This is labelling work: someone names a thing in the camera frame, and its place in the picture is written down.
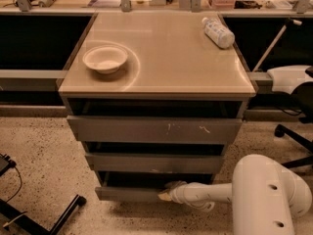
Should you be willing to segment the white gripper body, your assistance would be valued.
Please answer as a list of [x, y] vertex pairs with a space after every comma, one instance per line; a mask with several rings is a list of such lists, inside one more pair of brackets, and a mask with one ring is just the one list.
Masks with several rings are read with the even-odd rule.
[[209, 194], [210, 186], [193, 182], [168, 189], [172, 202], [185, 204], [202, 212], [211, 212], [215, 206]]

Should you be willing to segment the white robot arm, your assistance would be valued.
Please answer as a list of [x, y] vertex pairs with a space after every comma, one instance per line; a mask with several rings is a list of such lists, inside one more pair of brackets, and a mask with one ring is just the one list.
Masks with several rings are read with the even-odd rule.
[[208, 212], [217, 202], [229, 203], [234, 235], [295, 235], [292, 220], [312, 205], [307, 183], [293, 171], [263, 155], [241, 158], [232, 181], [223, 184], [167, 184], [158, 197]]

